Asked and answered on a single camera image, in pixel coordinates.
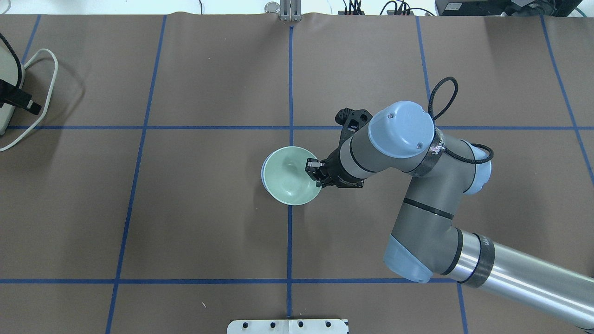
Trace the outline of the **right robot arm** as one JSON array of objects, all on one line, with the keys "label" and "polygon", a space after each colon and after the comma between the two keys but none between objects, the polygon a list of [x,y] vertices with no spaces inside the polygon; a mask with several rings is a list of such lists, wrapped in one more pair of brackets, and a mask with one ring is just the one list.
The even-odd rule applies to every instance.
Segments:
[{"label": "right robot arm", "polygon": [[463,196],[479,192],[490,178],[484,149],[445,135],[411,101],[375,116],[344,109],[336,122],[344,126],[339,146],[326,159],[305,163],[316,186],[361,188],[389,168],[411,177],[384,254],[391,271],[414,283],[439,274],[593,332],[592,278],[453,225]]}]

